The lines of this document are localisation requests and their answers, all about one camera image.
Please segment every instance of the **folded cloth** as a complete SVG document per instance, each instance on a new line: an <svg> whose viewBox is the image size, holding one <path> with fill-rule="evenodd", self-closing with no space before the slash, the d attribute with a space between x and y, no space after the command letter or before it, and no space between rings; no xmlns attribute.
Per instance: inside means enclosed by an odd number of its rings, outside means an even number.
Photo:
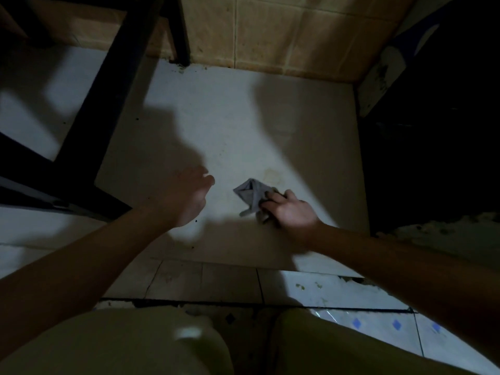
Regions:
<svg viewBox="0 0 500 375"><path fill-rule="evenodd" d="M233 191L249 206L247 210L240 213L240 216L244 217L258 212L259 204L267 200L266 192L274 191L274 189L258 180L248 179L242 185L233 189Z"/></svg>

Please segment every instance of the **person's right hand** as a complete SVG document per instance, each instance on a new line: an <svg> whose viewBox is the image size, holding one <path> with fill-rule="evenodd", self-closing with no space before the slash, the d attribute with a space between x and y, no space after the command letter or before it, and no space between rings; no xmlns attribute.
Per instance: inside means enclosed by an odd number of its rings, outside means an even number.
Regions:
<svg viewBox="0 0 500 375"><path fill-rule="evenodd" d="M293 238L307 245L311 234L322 224L313 208L299 200L290 189L285 191L284 196L268 192L267 198L271 201L263 202L260 207L271 212Z"/></svg>

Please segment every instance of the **floor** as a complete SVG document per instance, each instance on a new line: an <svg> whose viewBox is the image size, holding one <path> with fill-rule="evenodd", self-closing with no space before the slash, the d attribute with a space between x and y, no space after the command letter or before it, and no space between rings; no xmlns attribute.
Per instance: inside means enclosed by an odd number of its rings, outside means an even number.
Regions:
<svg viewBox="0 0 500 375"><path fill-rule="evenodd" d="M75 47L16 52L0 72L0 131L53 159L104 55ZM272 321L290 307L418 355L500 373L355 271L318 254L292 255L300 248L283 232L238 217L245 205L232 189L255 177L294 189L330 224L368 231L350 85L146 59L97 185L136 205L170 171L197 163L217 181L207 208L140 254L96 308L170 304L208 315L237 373L260 372ZM102 225L0 207L0 277Z"/></svg>

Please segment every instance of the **wall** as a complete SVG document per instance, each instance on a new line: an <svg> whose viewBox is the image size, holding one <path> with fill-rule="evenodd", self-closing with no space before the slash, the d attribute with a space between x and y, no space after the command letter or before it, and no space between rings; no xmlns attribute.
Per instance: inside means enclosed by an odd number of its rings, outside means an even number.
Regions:
<svg viewBox="0 0 500 375"><path fill-rule="evenodd" d="M182 0L192 61L359 81L414 0ZM124 12L31 0L62 43L107 50ZM172 59L167 21L148 55Z"/></svg>

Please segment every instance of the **black speck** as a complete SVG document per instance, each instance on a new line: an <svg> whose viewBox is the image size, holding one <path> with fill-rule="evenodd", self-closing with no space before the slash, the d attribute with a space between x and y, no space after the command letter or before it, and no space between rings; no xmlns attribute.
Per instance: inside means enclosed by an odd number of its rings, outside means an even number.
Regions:
<svg viewBox="0 0 500 375"><path fill-rule="evenodd" d="M236 319L234 318L233 314L230 313L226 316L226 322L231 325Z"/></svg>

